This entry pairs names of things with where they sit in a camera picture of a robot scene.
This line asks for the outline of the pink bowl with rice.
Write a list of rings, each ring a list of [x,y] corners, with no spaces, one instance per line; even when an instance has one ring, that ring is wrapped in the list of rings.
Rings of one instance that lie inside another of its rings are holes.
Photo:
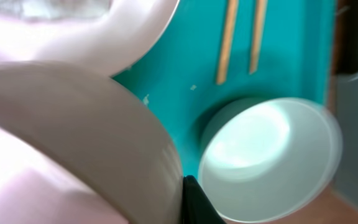
[[[182,185],[171,137],[114,80],[0,65],[0,223],[180,223]]]

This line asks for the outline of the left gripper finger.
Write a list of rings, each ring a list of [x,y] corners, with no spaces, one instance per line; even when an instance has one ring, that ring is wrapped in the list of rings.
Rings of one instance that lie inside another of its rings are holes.
[[[183,178],[181,211],[183,224],[226,224],[192,175]]]

